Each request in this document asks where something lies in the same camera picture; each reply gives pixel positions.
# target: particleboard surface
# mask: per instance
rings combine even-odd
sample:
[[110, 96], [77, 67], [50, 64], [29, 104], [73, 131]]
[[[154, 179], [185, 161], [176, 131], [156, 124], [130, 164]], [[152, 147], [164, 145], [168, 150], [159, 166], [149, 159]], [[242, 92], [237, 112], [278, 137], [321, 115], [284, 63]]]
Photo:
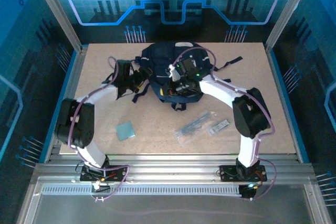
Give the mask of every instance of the particleboard surface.
[[[111, 73], [107, 63], [109, 56], [117, 59], [134, 59], [150, 44], [90, 44], [80, 75], [76, 98], [99, 87]], [[213, 51], [217, 66], [242, 56], [243, 60], [215, 73], [222, 79], [230, 78], [232, 84], [250, 89], [258, 88], [274, 122], [276, 133], [265, 138], [260, 145], [261, 153], [295, 153], [292, 136], [279, 99], [262, 43], [200, 43]], [[152, 89], [132, 103], [133, 95], [110, 104], [105, 114], [97, 144], [106, 154], [145, 153], [224, 153], [239, 152], [240, 135], [234, 127], [232, 109], [214, 97], [204, 95], [198, 103], [190, 103], [184, 112], [174, 111], [169, 103], [161, 103]], [[173, 132], [194, 121], [205, 111], [215, 112], [218, 119], [228, 118], [232, 124], [215, 136], [206, 131], [189, 143], [181, 146]], [[135, 137], [120, 142], [116, 126], [131, 121]], [[73, 151], [62, 145], [61, 154]]]

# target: small blue square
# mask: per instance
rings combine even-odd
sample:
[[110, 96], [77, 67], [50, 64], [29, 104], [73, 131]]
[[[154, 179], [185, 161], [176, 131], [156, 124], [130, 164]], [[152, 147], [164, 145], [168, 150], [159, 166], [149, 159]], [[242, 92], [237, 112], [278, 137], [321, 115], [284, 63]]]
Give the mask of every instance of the small blue square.
[[135, 136], [131, 122], [120, 124], [115, 127], [115, 130], [117, 131], [119, 141]]

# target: glass panel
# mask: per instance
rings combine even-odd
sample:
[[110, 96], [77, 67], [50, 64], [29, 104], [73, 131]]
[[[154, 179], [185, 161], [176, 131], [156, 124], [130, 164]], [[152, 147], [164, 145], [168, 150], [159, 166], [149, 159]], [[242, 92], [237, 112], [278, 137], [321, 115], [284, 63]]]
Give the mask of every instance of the glass panel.
[[60, 0], [83, 44], [266, 41], [286, 1]]
[[336, 0], [301, 0], [274, 53], [308, 157], [317, 175], [335, 176]]
[[44, 0], [0, 3], [1, 218], [16, 223], [73, 49]]

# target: backpack strap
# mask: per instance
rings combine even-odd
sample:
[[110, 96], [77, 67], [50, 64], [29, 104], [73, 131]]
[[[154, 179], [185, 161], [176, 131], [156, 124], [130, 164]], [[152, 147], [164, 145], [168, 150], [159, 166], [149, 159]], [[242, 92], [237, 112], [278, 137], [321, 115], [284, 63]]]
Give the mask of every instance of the backpack strap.
[[236, 62], [241, 61], [242, 59], [243, 59], [242, 56], [239, 56], [239, 57], [237, 57], [236, 59], [233, 59], [233, 60], [231, 60], [231, 61], [226, 62], [226, 63], [224, 64], [224, 66], [222, 66], [221, 68], [217, 68], [217, 67], [215, 67], [214, 70], [217, 72], [217, 71], [219, 71], [219, 70], [221, 70], [221, 69], [223, 69], [223, 68], [226, 68], [226, 67], [229, 66], [229, 65], [232, 65], [232, 64], [234, 64], [234, 63], [236, 63]]
[[133, 97], [132, 102], [136, 103], [139, 97], [141, 97], [141, 96], [147, 94], [149, 85], [150, 85], [150, 84], [147, 83], [147, 85], [145, 86], [145, 88], [143, 89], [143, 91], [142, 91], [141, 93], [136, 94], [136, 95]]
[[172, 108], [175, 111], [185, 111], [187, 109], [187, 104], [185, 103], [180, 103], [181, 107], [180, 108], [176, 108], [177, 103], [176, 102], [172, 102]]

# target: navy backpack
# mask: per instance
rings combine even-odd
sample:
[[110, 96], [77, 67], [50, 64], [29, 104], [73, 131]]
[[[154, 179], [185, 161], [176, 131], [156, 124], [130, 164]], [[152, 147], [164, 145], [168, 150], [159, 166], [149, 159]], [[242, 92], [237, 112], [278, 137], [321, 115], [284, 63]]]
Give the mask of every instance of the navy backpack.
[[[172, 64], [183, 51], [191, 47], [201, 46], [192, 42], [159, 42], [151, 44], [149, 47], [145, 48], [142, 51], [141, 56], [135, 58], [135, 63], [139, 64], [141, 67], [151, 69], [153, 73], [149, 77], [149, 83], [146, 85], [143, 92], [136, 94], [132, 101], [136, 103], [139, 96], [147, 93], [150, 85], [160, 101], [170, 102], [175, 111], [184, 111], [186, 110], [187, 103], [198, 102], [202, 98], [203, 93], [194, 92], [187, 97], [181, 95], [160, 95], [160, 89], [170, 79], [169, 72], [167, 71], [169, 65]], [[203, 49], [190, 50], [185, 53], [180, 60], [187, 58], [192, 58], [193, 63], [197, 68], [208, 70], [209, 73], [213, 67], [210, 63], [207, 51]], [[230, 62], [227, 62], [221, 68], [225, 68], [227, 65], [233, 64], [241, 59], [242, 57], [238, 57]]]

